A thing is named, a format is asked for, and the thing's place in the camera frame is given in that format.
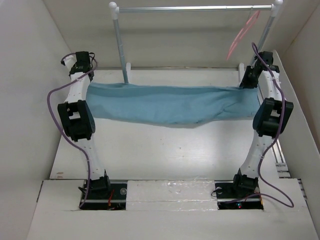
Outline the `light blue trousers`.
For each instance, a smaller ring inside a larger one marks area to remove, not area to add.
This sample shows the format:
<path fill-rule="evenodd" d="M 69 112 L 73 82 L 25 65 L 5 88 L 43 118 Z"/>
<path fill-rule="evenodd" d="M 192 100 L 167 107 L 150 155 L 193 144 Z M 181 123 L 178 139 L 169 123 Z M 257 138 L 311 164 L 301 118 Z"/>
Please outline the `light blue trousers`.
<path fill-rule="evenodd" d="M 258 91 L 234 86 L 151 86 L 91 83 L 86 101 L 94 118 L 160 126 L 252 118 Z"/>

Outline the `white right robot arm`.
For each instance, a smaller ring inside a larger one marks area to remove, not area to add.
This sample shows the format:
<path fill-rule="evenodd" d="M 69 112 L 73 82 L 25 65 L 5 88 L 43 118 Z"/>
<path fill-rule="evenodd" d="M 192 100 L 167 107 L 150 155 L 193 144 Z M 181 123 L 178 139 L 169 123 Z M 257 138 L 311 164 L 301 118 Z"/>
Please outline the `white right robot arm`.
<path fill-rule="evenodd" d="M 272 52 L 260 52 L 254 65 L 246 67 L 240 83 L 243 89 L 259 87 L 264 99 L 253 118 L 254 135 L 248 155 L 231 184 L 231 191 L 237 197 L 243 197 L 258 185 L 260 161 L 284 131 L 294 109 L 294 104 L 284 97 L 280 69 L 273 62 Z"/>

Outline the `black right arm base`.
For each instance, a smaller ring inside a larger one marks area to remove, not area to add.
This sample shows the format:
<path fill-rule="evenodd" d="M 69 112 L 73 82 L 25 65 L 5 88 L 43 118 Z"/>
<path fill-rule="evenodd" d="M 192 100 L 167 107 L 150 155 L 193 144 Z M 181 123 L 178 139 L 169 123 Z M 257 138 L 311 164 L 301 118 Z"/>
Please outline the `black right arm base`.
<path fill-rule="evenodd" d="M 258 178 L 248 177 L 239 170 L 233 180 L 215 180 L 211 196 L 219 210 L 263 210 Z"/>

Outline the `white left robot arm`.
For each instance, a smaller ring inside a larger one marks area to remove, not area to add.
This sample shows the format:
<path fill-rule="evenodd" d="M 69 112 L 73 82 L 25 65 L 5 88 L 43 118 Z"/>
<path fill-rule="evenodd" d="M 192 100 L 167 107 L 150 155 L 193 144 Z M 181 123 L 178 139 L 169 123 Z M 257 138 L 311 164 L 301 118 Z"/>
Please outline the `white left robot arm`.
<path fill-rule="evenodd" d="M 57 110 L 63 132 L 85 161 L 90 188 L 104 199 L 112 189 L 95 148 L 96 125 L 86 101 L 88 87 L 94 78 L 95 62 L 95 54 L 88 51 L 71 53 L 61 60 L 69 70 L 71 83 L 66 100 L 57 106 Z"/>

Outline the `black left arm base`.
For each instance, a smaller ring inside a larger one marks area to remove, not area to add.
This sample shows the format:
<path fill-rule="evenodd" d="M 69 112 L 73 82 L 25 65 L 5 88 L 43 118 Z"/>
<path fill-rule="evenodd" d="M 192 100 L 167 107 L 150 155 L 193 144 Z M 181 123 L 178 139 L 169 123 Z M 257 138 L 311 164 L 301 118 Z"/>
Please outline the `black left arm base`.
<path fill-rule="evenodd" d="M 104 172 L 99 179 L 89 180 L 88 193 L 87 185 L 85 182 L 83 187 L 78 187 L 81 191 L 80 210 L 122 211 L 126 209 L 127 180 L 110 180 Z"/>

